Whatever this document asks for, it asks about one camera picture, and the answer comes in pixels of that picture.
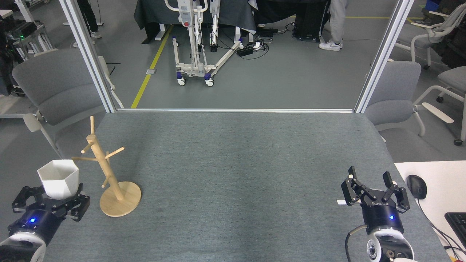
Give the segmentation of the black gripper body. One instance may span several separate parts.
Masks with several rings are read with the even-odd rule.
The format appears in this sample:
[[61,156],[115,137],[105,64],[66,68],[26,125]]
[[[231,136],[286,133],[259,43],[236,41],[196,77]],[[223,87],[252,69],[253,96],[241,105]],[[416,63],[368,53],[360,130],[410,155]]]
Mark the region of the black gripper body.
[[386,204],[376,203],[368,206],[361,204],[363,221],[367,225],[366,233],[372,233],[382,229],[394,229],[404,233],[401,219],[396,209],[394,201],[389,201]]
[[65,219],[63,210],[52,212],[45,209],[16,209],[14,213],[24,213],[20,219],[8,226],[9,237],[25,234],[27,239],[31,236],[38,237],[48,246],[53,239],[58,227]]

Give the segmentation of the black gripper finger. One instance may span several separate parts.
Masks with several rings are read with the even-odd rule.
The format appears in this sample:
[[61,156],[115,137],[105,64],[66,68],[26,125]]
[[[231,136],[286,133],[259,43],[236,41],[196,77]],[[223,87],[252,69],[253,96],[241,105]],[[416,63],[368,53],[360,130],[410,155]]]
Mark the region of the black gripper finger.
[[383,181],[386,186],[386,191],[382,197],[382,202],[383,203],[388,203],[389,199],[391,199],[391,196],[395,194],[397,205],[396,205],[396,210],[403,214],[407,210],[410,209],[410,204],[407,198],[407,193],[406,189],[404,187],[400,187],[394,182],[391,178],[391,174],[389,171],[386,171],[383,175]]
[[13,212],[14,213],[25,212],[28,209],[26,207],[26,202],[29,197],[35,198],[35,203],[32,204],[33,207],[43,207],[44,206],[44,201],[42,197],[43,194],[45,194],[45,189],[43,186],[39,186],[39,187],[24,186],[12,203]]
[[83,184],[79,184],[75,195],[55,203],[55,216],[79,222],[90,206],[90,200],[90,196],[83,193]]
[[375,192],[357,179],[354,166],[348,169],[348,177],[342,182],[341,188],[348,206],[355,204],[358,200],[368,204],[363,196],[368,197],[369,201],[375,200]]

